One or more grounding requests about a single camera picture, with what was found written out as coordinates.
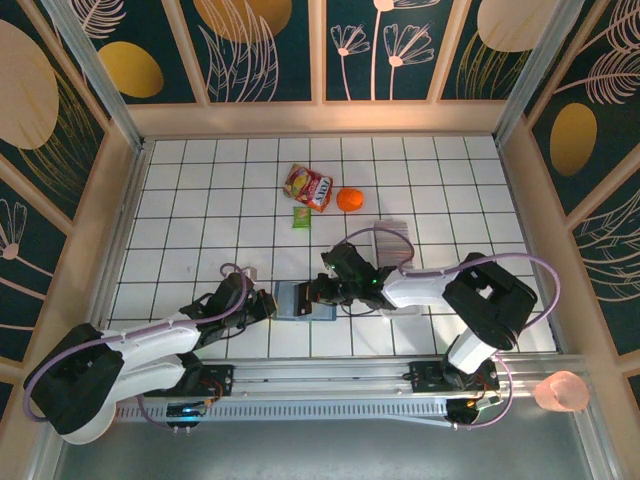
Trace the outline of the blue leather card holder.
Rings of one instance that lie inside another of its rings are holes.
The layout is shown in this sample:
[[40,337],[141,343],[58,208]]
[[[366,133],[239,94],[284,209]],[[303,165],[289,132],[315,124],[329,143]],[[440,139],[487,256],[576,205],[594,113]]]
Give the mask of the blue leather card holder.
[[305,310],[304,314],[297,314],[296,298],[294,292],[296,282],[276,281],[274,284],[273,296],[277,305],[276,312],[273,314],[275,321],[335,321],[337,318],[336,308],[319,303],[312,303],[311,307]]

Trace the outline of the row of credit cards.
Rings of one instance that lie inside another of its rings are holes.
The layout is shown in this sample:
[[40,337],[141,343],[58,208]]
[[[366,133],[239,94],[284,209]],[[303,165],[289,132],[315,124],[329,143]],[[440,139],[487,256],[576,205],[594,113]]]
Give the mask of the row of credit cards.
[[408,224],[402,220],[383,219],[374,224],[373,247],[376,266],[396,267],[407,261],[412,266],[413,244],[409,240]]

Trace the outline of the orange fruit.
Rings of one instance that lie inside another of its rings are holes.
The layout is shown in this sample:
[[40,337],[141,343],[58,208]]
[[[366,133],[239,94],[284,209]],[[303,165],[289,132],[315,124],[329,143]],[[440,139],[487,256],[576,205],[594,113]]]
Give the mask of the orange fruit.
[[358,211],[364,205],[364,194],[356,188],[342,188],[337,193],[336,203],[343,212]]

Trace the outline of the red orange snack bag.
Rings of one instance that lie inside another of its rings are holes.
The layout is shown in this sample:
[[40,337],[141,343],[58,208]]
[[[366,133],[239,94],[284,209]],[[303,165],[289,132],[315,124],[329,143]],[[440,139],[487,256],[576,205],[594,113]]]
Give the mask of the red orange snack bag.
[[283,186],[284,194],[317,212],[323,212],[332,195],[333,178],[294,164]]

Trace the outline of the black electronics board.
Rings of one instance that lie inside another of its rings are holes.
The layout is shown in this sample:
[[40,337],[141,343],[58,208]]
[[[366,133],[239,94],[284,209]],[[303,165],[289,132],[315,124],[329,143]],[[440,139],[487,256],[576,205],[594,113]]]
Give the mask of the black electronics board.
[[169,403],[166,407],[166,424],[173,430],[195,428],[207,413],[204,401]]
[[[468,430],[492,425],[502,419],[505,410],[498,411],[497,406],[503,400],[499,396],[483,398],[454,398],[446,401],[445,420],[454,430],[466,428]],[[483,412],[495,413],[495,416],[485,422],[478,422]]]

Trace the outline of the pink plastic cup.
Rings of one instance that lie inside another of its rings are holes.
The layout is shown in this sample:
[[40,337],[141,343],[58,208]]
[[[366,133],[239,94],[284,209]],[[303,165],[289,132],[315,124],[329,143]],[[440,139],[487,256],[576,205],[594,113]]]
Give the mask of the pink plastic cup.
[[590,400],[590,392],[585,381],[570,371],[558,371],[533,390],[538,406],[552,412],[577,412],[584,410]]

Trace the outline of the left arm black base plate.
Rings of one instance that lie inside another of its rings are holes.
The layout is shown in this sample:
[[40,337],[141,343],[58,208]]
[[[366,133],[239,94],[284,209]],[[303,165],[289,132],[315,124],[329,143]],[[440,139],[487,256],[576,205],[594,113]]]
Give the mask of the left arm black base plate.
[[233,365],[201,365],[187,371],[178,383],[169,389],[144,393],[147,398],[230,396],[233,388]]

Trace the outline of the aluminium mounting rail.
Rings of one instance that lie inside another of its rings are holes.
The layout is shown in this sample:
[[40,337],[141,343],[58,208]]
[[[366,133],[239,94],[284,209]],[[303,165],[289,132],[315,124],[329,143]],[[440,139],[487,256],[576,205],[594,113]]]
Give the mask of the aluminium mounting rail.
[[[501,389],[508,390],[506,372],[517,397],[530,396],[550,375],[570,371],[589,383],[585,360],[579,355],[552,353],[501,355],[497,365]],[[403,379],[414,361],[435,356],[345,357],[307,359],[238,359],[229,400],[315,400],[406,397],[412,394]]]

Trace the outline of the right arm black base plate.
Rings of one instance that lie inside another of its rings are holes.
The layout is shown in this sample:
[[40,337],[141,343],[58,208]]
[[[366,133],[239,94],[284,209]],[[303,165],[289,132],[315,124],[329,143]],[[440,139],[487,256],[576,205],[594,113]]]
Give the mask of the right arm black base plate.
[[414,361],[402,378],[414,393],[451,394],[499,390],[495,363],[487,359],[471,374],[464,373],[444,361]]

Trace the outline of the aluminium frame post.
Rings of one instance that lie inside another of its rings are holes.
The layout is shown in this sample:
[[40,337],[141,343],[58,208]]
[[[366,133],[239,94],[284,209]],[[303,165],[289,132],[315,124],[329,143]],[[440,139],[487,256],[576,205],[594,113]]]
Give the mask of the aluminium frame post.
[[584,1],[558,0],[549,23],[519,74],[493,131],[494,144],[498,149],[510,138],[526,105],[576,23]]
[[72,7],[67,0],[41,0],[41,2],[127,143],[136,154],[140,153],[143,137]]

